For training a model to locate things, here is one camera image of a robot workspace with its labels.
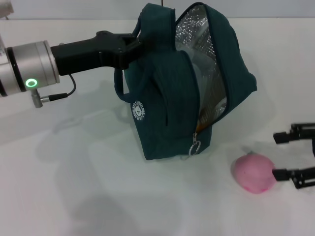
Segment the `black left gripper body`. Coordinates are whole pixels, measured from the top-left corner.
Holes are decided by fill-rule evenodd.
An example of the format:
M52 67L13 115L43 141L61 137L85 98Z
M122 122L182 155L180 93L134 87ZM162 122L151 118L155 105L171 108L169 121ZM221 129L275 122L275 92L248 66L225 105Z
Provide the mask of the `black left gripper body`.
M99 31L91 39L53 46L51 51L59 75L64 76L99 67L125 66L122 58L129 42L129 34Z

